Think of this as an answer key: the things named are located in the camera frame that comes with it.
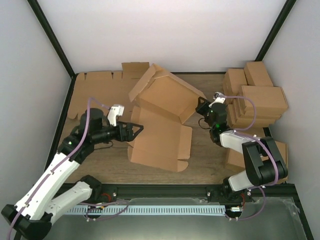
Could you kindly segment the cardboard box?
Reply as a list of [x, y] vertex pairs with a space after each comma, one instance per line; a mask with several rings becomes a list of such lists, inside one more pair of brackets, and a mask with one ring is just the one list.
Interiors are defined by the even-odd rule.
[[132, 163], [172, 172], [184, 171], [191, 155], [193, 129], [185, 122], [195, 113], [204, 93], [152, 64], [129, 92], [135, 103], [131, 123], [143, 130], [129, 143]]

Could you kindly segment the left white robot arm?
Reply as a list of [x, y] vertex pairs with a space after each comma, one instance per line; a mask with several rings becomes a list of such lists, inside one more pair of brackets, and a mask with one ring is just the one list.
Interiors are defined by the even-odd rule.
[[60, 144], [50, 166], [16, 204], [1, 211], [10, 227], [27, 240], [44, 239], [53, 224], [76, 205], [98, 203], [102, 183], [91, 175], [82, 177], [73, 187], [57, 195], [65, 180], [94, 152], [98, 144], [131, 142], [143, 125], [119, 121], [124, 106], [115, 104], [107, 115], [98, 108], [87, 109], [76, 126]]

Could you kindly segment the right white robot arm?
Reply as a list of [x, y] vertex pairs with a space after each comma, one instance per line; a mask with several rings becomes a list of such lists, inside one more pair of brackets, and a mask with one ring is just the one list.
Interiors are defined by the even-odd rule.
[[236, 200], [244, 190], [275, 185], [288, 176], [287, 165], [275, 140], [270, 137], [256, 137], [241, 133], [227, 124], [229, 97], [216, 92], [213, 101], [199, 97], [195, 111], [208, 125], [213, 143], [234, 150], [243, 156], [244, 170], [223, 180], [221, 191], [229, 202]]

